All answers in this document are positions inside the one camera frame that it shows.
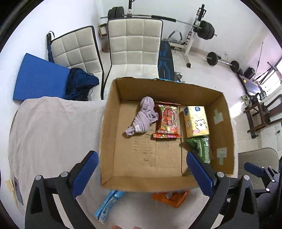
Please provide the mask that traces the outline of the blue white wrapper pack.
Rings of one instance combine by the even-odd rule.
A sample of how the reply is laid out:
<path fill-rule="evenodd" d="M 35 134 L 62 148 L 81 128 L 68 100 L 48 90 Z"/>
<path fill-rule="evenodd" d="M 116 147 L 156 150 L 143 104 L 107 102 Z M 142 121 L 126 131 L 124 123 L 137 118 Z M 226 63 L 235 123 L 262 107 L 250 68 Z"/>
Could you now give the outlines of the blue white wrapper pack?
<path fill-rule="evenodd" d="M 120 190 L 111 190 L 98 208 L 98 210 L 94 213 L 94 217 L 102 224 L 104 224 L 107 215 L 112 208 L 113 204 L 116 203 L 126 192 Z"/>

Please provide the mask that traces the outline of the red floral snack pack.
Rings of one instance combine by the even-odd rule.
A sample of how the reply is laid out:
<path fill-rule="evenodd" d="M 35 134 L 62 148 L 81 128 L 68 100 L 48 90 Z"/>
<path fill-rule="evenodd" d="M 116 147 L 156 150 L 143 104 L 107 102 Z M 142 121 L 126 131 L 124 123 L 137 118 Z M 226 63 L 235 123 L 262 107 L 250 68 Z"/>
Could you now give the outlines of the red floral snack pack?
<path fill-rule="evenodd" d="M 180 104 L 156 101 L 154 110 L 159 115 L 156 131 L 152 134 L 155 139 L 181 139 L 178 133 L 178 111 Z"/>

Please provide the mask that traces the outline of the dark blue garment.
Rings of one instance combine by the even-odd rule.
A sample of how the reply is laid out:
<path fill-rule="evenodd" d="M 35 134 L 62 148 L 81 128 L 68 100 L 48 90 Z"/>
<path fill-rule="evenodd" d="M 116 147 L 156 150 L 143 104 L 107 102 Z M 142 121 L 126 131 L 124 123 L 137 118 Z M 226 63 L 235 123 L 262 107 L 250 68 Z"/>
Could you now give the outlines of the dark blue garment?
<path fill-rule="evenodd" d="M 99 78 L 88 74 L 80 68 L 70 69 L 64 99 L 73 101 L 88 101 L 91 89 L 99 85 Z"/>

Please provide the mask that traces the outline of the white quilted chair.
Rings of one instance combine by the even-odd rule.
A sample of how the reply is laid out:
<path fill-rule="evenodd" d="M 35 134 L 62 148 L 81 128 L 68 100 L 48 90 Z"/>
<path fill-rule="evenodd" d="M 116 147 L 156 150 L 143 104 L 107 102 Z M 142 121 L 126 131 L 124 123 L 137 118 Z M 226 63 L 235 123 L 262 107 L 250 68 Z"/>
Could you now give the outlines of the white quilted chair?
<path fill-rule="evenodd" d="M 163 21 L 158 19 L 132 17 L 108 21 L 111 65 L 103 85 L 104 99 L 116 78 L 159 78 L 162 32 Z"/>
<path fill-rule="evenodd" d="M 66 68 L 80 68 L 92 73 L 103 83 L 104 69 L 93 26 L 68 32 L 51 41 L 51 51 L 56 64 Z"/>

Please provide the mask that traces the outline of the yellow Vinda tissue pack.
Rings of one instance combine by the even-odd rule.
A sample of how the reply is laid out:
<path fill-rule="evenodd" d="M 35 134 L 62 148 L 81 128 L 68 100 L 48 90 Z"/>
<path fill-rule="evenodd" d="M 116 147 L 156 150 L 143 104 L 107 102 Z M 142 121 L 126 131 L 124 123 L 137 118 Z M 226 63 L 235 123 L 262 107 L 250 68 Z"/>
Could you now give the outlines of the yellow Vinda tissue pack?
<path fill-rule="evenodd" d="M 186 137 L 202 137 L 209 135 L 205 108 L 203 106 L 187 106 L 183 110 Z"/>

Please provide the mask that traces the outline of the white table cloth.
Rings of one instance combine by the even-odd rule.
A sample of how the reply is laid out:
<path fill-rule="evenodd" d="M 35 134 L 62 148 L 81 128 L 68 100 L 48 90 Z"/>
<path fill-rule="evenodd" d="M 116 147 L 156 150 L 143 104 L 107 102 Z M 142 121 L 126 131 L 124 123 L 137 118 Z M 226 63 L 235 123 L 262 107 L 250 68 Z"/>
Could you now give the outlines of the white table cloth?
<path fill-rule="evenodd" d="M 106 104 L 107 99 L 81 102 L 42 97 L 27 99 L 20 105 L 9 136 L 11 175 L 19 184 L 22 196 L 17 201 L 17 207 L 21 213 L 26 212 L 29 193 L 37 175 L 59 177 L 81 162 L 89 151 L 96 151 L 99 166 L 82 195 L 77 197 L 93 226 L 109 228 L 116 224 L 122 228 L 188 228 L 208 200 L 198 185 L 181 189 L 190 193 L 177 209 L 152 199 L 152 194 L 160 192 L 125 191 L 113 204 L 104 224 L 94 217 L 112 190 L 103 188 L 100 183 L 100 141 Z"/>

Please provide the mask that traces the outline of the white weight bench rack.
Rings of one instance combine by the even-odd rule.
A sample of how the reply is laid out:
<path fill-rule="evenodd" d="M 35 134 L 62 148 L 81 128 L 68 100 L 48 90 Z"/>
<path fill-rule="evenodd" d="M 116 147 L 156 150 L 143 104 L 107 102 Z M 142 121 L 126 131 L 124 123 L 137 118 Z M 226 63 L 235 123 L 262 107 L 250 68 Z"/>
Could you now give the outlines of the white weight bench rack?
<path fill-rule="evenodd" d="M 191 47 L 192 47 L 193 41 L 195 39 L 195 36 L 197 34 L 197 31 L 201 28 L 200 22 L 201 22 L 202 18 L 204 17 L 205 13 L 206 13 L 205 5 L 202 4 L 202 6 L 197 11 L 196 18 L 195 18 L 193 25 L 192 25 L 190 31 L 188 32 L 187 37 L 186 37 L 184 42 L 180 41 L 178 43 L 173 43 L 173 42 L 169 41 L 169 44 L 172 48 L 179 49 L 182 52 L 183 58 L 185 60 L 185 64 L 188 68 L 191 67 L 191 63 L 190 63 L 190 60 L 188 58 L 188 53 L 191 50 Z"/>

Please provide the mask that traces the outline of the lilac cloth towel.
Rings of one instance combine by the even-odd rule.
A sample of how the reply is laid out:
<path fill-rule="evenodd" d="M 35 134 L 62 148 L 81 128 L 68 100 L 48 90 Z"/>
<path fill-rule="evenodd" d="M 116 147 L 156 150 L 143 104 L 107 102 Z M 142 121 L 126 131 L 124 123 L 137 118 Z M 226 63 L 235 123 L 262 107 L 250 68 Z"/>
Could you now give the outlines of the lilac cloth towel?
<path fill-rule="evenodd" d="M 140 111 L 135 116 L 132 125 L 129 126 L 125 133 L 127 136 L 132 136 L 136 133 L 146 133 L 152 123 L 158 121 L 159 114 L 154 111 L 154 100 L 149 97 L 143 97 L 140 102 Z"/>

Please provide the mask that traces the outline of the black blue bench pad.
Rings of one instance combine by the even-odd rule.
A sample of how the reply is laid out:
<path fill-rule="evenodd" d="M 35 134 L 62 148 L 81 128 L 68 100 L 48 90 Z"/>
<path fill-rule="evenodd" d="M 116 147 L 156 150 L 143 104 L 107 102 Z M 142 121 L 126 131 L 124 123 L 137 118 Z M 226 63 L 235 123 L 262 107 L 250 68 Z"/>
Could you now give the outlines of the black blue bench pad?
<path fill-rule="evenodd" d="M 175 81 L 172 50 L 170 44 L 164 41 L 160 43 L 158 74 L 160 79 Z"/>

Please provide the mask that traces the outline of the grey upholstered chair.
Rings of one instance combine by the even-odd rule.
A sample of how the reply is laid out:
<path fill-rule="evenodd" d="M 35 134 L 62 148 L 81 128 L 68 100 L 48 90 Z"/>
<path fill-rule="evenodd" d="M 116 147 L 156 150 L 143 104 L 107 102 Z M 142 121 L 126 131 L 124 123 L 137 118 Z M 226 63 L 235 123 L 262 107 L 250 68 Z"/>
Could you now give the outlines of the grey upholstered chair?
<path fill-rule="evenodd" d="M 272 167 L 274 170 L 279 171 L 279 156 L 272 148 L 262 148 L 253 151 L 239 153 L 238 155 L 238 178 L 243 175 L 248 175 L 251 179 L 254 189 L 264 188 L 263 181 L 251 173 L 245 171 L 244 164 L 250 162 L 259 167 L 268 168 Z"/>

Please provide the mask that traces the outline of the green snack bag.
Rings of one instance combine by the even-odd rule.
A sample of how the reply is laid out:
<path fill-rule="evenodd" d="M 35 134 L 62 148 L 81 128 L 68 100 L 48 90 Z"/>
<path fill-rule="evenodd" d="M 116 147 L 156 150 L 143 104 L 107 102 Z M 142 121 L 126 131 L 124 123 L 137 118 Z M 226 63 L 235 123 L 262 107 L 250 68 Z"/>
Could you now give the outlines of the green snack bag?
<path fill-rule="evenodd" d="M 210 163 L 210 145 L 208 136 L 187 138 L 185 141 L 192 150 L 198 153 L 204 163 Z"/>

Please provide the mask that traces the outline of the orange snack bag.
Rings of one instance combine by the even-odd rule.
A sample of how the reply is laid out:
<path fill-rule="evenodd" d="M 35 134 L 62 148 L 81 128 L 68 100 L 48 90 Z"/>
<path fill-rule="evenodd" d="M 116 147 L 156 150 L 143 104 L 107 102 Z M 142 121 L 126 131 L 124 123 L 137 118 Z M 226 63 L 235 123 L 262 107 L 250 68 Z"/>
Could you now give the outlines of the orange snack bag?
<path fill-rule="evenodd" d="M 180 190 L 175 192 L 160 192 L 152 194 L 152 199 L 163 202 L 175 209 L 179 208 L 189 195 L 189 190 Z"/>

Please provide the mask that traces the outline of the floor barbell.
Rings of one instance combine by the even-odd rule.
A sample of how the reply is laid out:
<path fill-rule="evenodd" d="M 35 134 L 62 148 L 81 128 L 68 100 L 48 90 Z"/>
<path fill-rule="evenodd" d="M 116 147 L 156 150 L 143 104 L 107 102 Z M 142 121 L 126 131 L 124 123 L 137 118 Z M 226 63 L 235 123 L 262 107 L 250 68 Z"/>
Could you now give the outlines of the floor barbell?
<path fill-rule="evenodd" d="M 206 60 L 210 66 L 216 66 L 218 63 L 222 63 L 228 65 L 234 73 L 237 73 L 240 70 L 240 64 L 237 61 L 232 61 L 230 63 L 223 61 L 215 52 L 209 52 L 206 56 Z"/>

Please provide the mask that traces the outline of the cardboard box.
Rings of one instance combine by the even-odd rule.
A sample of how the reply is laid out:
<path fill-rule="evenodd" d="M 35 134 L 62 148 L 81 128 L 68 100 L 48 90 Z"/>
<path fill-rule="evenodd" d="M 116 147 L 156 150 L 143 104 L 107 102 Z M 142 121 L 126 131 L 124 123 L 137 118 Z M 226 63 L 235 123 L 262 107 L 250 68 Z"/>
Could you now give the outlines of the cardboard box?
<path fill-rule="evenodd" d="M 183 139 L 154 139 L 156 124 L 148 132 L 128 137 L 125 133 L 143 97 L 179 104 L 178 129 L 185 136 L 183 109 L 202 106 L 209 127 L 211 166 L 216 171 L 234 173 L 234 135 L 224 95 L 193 84 L 160 79 L 122 77 L 115 79 L 107 97 L 100 141 L 100 183 L 103 188 L 130 192 L 166 192 L 197 186 L 186 175 Z"/>

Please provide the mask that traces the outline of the white quilted chair centre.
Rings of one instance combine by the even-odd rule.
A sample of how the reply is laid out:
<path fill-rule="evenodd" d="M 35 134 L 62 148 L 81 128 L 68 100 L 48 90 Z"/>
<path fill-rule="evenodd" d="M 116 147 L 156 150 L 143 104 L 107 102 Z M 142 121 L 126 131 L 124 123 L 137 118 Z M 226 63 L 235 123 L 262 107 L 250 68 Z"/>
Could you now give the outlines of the white quilted chair centre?
<path fill-rule="evenodd" d="M 159 78 L 162 32 L 163 21 L 158 19 L 132 17 L 108 21 L 111 65 L 103 85 L 104 99 L 116 78 Z"/>

